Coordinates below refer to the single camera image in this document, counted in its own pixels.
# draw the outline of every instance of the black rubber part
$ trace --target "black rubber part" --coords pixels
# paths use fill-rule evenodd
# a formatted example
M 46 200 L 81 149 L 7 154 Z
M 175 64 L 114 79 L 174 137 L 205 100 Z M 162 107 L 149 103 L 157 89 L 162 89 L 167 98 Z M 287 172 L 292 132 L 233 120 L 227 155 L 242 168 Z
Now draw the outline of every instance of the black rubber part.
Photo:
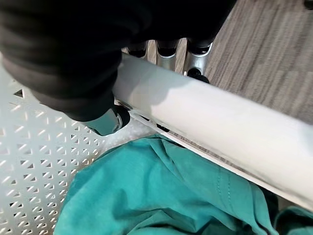
M 171 56 L 176 53 L 178 40 L 156 41 L 157 51 L 161 56 Z
M 199 44 L 194 43 L 190 40 L 187 41 L 187 50 L 195 55 L 206 54 L 210 50 L 211 43 L 206 41 L 205 43 L 200 42 Z
M 313 0 L 304 0 L 304 6 L 309 10 L 313 10 Z
M 205 76 L 203 76 L 203 75 L 201 74 L 201 72 L 200 72 L 198 69 L 196 69 L 196 68 L 190 69 L 190 70 L 188 71 L 188 73 L 187 73 L 187 76 L 188 76 L 188 77 L 192 77 L 192 78 L 194 78 L 194 79 L 196 79 L 196 80 L 199 80 L 199 81 L 201 81 L 201 82 L 205 82 L 205 83 L 210 84 L 209 80 L 208 80 Z
M 133 51 L 128 51 L 129 55 L 141 58 L 144 57 L 146 54 L 146 50 L 133 50 Z
M 138 58 L 145 56 L 146 51 L 147 51 L 147 41 L 136 43 L 136 44 L 131 44 L 130 46 L 128 46 L 129 55 L 132 55 Z

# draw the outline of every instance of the triangular hole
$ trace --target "triangular hole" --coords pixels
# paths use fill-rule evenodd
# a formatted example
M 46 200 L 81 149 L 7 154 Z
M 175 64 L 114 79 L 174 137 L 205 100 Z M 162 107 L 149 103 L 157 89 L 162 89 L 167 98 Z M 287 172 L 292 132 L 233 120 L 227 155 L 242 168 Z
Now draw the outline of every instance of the triangular hole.
M 23 89 L 20 89 L 19 91 L 15 92 L 14 95 L 24 98 Z

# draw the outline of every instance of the black sleeve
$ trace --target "black sleeve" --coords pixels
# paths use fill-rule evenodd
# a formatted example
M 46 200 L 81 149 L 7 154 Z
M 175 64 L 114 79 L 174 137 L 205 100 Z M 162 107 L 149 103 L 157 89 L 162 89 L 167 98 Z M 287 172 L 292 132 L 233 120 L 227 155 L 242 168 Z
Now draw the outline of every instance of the black sleeve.
M 113 105 L 120 49 L 151 23 L 144 0 L 0 0 L 0 50 L 13 77 L 77 121 Z

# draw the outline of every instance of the white pipe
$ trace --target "white pipe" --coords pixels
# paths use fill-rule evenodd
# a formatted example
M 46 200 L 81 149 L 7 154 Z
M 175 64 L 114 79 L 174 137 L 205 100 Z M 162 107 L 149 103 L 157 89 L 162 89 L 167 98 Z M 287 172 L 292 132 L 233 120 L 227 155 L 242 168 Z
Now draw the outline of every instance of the white pipe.
M 136 112 L 313 209 L 312 126 L 128 55 L 113 92 Z

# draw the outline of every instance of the teal shirt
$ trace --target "teal shirt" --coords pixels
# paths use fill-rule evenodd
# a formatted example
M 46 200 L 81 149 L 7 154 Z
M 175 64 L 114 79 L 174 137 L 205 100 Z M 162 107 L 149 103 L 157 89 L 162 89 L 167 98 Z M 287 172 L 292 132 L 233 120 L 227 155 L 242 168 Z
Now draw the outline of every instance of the teal shirt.
M 278 234 L 255 184 L 160 135 L 78 172 L 55 235 Z

